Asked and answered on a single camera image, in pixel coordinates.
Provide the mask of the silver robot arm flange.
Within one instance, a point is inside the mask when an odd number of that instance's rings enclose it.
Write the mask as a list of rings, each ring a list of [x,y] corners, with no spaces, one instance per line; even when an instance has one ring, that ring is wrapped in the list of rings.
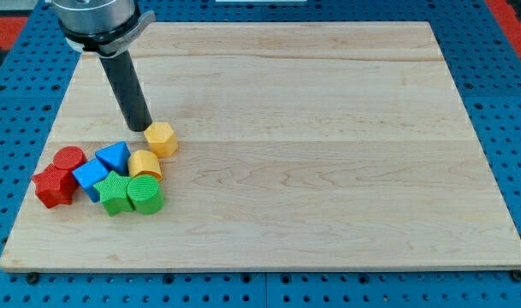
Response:
[[[54,9],[68,45],[80,52],[113,58],[156,21],[151,10],[141,11],[134,0],[46,0]]]

